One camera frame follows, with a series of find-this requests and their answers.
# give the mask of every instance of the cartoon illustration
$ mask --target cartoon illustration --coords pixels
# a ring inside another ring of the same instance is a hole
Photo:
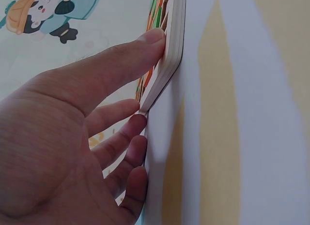
[[[33,34],[41,40],[47,34],[57,36],[60,42],[75,40],[78,31],[70,28],[70,19],[87,19],[99,0],[18,0],[5,9],[6,17],[0,21],[0,29],[16,34]]]

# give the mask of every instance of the orange hat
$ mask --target orange hat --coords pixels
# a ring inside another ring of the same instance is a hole
[[[34,0],[18,0],[9,10],[6,17],[6,27],[11,32],[24,32],[28,11]]]

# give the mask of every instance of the hand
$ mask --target hand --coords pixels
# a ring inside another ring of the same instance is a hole
[[[39,74],[0,103],[0,224],[133,225],[147,189],[146,126],[133,115],[90,150],[88,138],[139,109],[134,100],[96,108],[163,55],[164,33]],[[102,169],[129,146],[103,179]],[[120,206],[115,198],[126,188]]]

